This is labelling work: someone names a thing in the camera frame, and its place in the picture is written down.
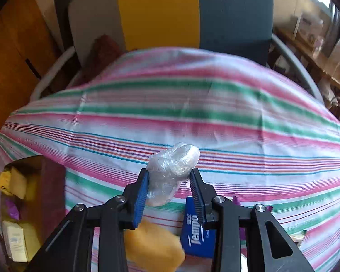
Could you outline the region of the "gold tray box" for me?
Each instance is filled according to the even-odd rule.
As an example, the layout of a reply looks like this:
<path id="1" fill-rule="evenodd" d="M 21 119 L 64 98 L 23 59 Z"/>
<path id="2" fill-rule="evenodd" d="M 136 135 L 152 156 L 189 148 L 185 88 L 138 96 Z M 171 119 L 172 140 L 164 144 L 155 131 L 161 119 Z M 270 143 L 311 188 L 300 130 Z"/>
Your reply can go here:
<path id="1" fill-rule="evenodd" d="M 27 179 L 24 199 L 10 192 L 12 167 Z M 22 227 L 28 262 L 66 214 L 65 175 L 64 166 L 43 155 L 12 161 L 0 173 L 1 227 L 3 221 L 14 222 Z"/>

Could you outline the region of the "clear plastic ball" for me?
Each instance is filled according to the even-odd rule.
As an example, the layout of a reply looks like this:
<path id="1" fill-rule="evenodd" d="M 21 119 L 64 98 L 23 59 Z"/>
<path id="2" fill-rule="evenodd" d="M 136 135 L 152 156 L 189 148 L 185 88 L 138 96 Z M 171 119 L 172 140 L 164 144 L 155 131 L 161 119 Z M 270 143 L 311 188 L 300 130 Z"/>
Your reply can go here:
<path id="1" fill-rule="evenodd" d="M 169 203 L 179 189 L 180 183 L 189 179 L 199 156 L 199 148 L 186 143 L 178 143 L 151 155 L 146 167 L 148 171 L 146 205 L 160 207 Z"/>

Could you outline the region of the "grey yellow blue headboard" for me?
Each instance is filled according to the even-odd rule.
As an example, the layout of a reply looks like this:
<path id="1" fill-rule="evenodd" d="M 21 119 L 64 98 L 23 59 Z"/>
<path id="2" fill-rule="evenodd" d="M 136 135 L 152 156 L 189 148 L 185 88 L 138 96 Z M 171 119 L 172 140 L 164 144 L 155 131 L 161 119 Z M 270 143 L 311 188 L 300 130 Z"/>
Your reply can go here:
<path id="1" fill-rule="evenodd" d="M 264 65 L 273 0 L 72 0 L 69 22 L 80 61 L 108 35 L 123 51 L 191 47 Z"/>

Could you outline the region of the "white cardboard box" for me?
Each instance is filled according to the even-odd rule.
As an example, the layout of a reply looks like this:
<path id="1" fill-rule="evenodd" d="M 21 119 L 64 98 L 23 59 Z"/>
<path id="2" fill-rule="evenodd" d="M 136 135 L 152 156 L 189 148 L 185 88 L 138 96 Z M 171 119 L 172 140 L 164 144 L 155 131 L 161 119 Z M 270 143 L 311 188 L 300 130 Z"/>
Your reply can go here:
<path id="1" fill-rule="evenodd" d="M 8 257 L 14 262 L 27 263 L 24 230 L 17 223 L 3 221 L 3 237 Z"/>

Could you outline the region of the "blue Tempo tissue pack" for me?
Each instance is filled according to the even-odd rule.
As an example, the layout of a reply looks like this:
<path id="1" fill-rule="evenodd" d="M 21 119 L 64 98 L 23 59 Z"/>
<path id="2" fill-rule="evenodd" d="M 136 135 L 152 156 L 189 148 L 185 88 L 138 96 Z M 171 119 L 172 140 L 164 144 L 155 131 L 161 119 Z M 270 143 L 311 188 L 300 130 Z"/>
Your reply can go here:
<path id="1" fill-rule="evenodd" d="M 216 231 L 205 230 L 202 227 L 192 197 L 186 197 L 180 241 L 187 255 L 201 258 L 213 258 L 214 256 Z"/>

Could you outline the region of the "wooden side table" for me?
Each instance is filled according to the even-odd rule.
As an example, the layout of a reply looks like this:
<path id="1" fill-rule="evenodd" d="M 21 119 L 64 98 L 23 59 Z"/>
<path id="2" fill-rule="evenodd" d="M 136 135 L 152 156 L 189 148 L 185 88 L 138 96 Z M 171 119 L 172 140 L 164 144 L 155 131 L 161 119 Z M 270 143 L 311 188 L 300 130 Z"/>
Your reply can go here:
<path id="1" fill-rule="evenodd" d="M 275 27 L 274 33 L 282 41 L 291 44 L 309 62 L 312 68 L 316 68 L 321 73 L 321 77 L 328 79 L 332 86 L 340 90 L 340 71 L 328 62 L 328 58 L 322 52 L 314 55 L 313 50 L 307 46 L 299 35 L 294 36 L 286 28 Z"/>

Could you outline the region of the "dark red pillow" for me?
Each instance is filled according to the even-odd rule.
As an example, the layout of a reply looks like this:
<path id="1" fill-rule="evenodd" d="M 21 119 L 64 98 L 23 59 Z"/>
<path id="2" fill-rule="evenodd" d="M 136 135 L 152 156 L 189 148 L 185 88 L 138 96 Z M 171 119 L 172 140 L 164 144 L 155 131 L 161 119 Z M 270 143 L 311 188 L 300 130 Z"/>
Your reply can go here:
<path id="1" fill-rule="evenodd" d="M 106 34 L 101 35 L 92 45 L 77 84 L 83 85 L 92 81 L 108 65 L 112 64 L 123 54 L 124 52 L 120 49 L 118 43 Z"/>

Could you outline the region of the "yellow sponge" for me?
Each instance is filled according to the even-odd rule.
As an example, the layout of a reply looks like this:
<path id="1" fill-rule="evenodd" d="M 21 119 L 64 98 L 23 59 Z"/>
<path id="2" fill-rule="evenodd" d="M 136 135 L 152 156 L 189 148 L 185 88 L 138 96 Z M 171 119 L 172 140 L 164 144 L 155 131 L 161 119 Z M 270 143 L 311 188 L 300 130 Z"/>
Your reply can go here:
<path id="1" fill-rule="evenodd" d="M 10 170 L 10 192 L 20 199 L 24 199 L 26 195 L 27 179 L 26 177 L 18 171 L 15 167 Z"/>
<path id="2" fill-rule="evenodd" d="M 124 246 L 127 260 L 145 271 L 176 271 L 185 260 L 180 238 L 147 220 L 124 231 Z"/>

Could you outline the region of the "striped bed sheet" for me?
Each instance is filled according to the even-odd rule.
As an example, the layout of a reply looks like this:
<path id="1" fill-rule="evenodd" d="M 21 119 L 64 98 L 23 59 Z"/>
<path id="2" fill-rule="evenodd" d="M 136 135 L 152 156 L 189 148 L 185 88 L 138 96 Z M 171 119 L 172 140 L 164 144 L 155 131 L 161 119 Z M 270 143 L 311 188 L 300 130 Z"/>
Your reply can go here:
<path id="1" fill-rule="evenodd" d="M 203 180 L 244 206 L 270 205 L 315 271 L 340 260 L 340 121 L 293 81 L 198 49 L 127 53 L 88 84 L 10 114 L 0 172 L 44 155 L 66 169 L 65 207 L 118 195 L 150 155 L 200 149 Z"/>

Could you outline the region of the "orange wooden wardrobe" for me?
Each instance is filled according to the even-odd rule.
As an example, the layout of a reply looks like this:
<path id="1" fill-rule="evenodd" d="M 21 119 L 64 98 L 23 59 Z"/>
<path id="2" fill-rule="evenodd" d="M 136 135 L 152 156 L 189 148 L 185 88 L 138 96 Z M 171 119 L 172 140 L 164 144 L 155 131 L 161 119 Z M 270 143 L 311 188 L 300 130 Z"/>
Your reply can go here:
<path id="1" fill-rule="evenodd" d="M 0 129 L 59 54 L 36 0 L 8 0 L 0 10 Z"/>

